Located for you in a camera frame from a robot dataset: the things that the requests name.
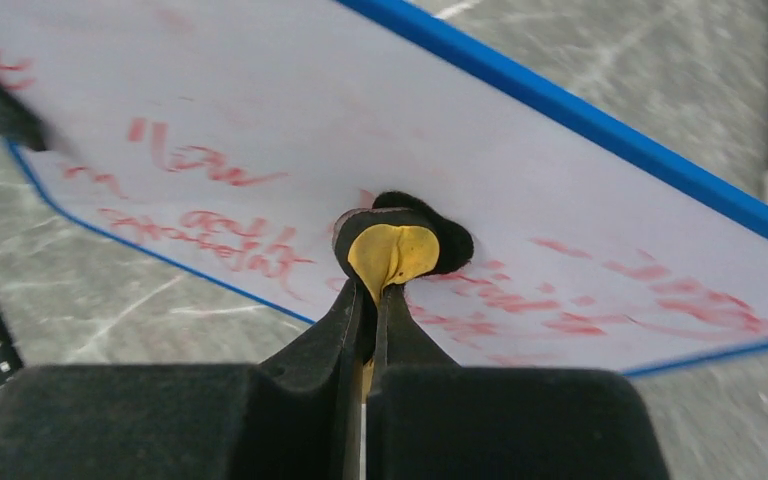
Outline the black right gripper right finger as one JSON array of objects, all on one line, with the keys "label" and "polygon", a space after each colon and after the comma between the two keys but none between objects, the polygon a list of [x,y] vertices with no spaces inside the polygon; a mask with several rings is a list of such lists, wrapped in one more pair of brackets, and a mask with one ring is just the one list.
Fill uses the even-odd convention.
[{"label": "black right gripper right finger", "polygon": [[646,405],[624,376],[576,368],[464,367],[410,315],[378,305],[367,401],[370,479],[665,479]]}]

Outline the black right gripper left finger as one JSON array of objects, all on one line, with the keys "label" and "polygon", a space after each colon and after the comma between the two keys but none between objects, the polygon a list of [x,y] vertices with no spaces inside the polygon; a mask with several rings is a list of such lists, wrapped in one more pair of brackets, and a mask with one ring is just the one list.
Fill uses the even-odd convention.
[{"label": "black right gripper left finger", "polygon": [[354,479],[364,303],[345,283],[257,365],[24,369],[0,391],[0,479]]}]

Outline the yellow black eraser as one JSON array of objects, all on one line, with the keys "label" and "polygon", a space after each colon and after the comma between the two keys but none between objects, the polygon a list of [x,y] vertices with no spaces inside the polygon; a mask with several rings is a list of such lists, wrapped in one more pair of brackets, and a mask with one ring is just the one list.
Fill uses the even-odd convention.
[{"label": "yellow black eraser", "polygon": [[474,240],[461,224],[423,200],[387,191],[343,213],[332,229],[339,265],[379,304],[387,287],[452,273],[471,261]]}]

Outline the blue framed whiteboard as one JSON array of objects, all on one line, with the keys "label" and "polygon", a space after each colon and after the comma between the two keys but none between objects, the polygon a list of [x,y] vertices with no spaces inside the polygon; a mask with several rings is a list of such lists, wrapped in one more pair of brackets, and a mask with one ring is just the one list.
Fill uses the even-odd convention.
[{"label": "blue framed whiteboard", "polygon": [[303,320],[334,221],[397,190],[474,240],[408,288],[461,363],[768,346],[767,206],[406,2],[0,1],[0,81],[56,210]]}]

